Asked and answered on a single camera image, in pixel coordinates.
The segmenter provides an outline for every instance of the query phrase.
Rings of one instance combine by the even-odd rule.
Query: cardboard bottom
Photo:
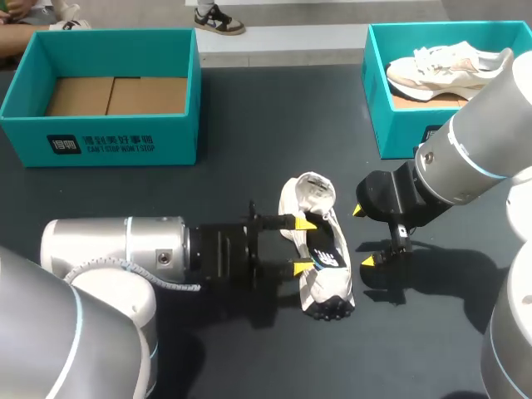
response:
[[[445,108],[445,107],[460,107],[467,104],[467,100],[456,94],[446,93],[440,94],[427,102],[408,100],[406,98],[392,94],[393,105],[398,110],[411,108]]]
[[[186,92],[182,77],[59,78],[46,115],[184,114]]]

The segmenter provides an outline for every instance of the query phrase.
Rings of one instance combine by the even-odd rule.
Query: shoe insole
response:
[[[316,269],[345,268],[346,263],[334,244],[334,231],[320,214],[305,212],[307,221],[317,229],[307,230],[307,247]]]

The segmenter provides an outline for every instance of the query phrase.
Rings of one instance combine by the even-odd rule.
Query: black sole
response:
[[[313,303],[305,313],[316,320],[330,322],[331,320],[348,318],[353,310],[354,307],[349,302],[334,295],[323,303]]]

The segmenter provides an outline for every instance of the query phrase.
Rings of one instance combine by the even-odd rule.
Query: floor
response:
[[[94,27],[189,27],[197,0],[77,0]],[[248,27],[241,37],[198,31],[204,67],[359,63],[367,24],[525,20],[530,0],[219,0]]]

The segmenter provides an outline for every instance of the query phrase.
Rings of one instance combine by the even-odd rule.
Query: cable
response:
[[[148,280],[150,283],[165,289],[172,291],[189,291],[189,292],[198,292],[201,290],[199,284],[177,284],[177,283],[167,283],[166,281],[161,280],[160,278],[151,274],[145,268],[142,268],[138,264],[127,261],[125,259],[118,258],[99,258],[94,259],[90,262],[86,262],[80,266],[77,266],[71,270],[64,278],[67,283],[72,283],[76,277],[79,275],[88,272],[89,270],[94,270],[97,268],[119,268],[127,272],[132,272],[140,275],[141,277]]]

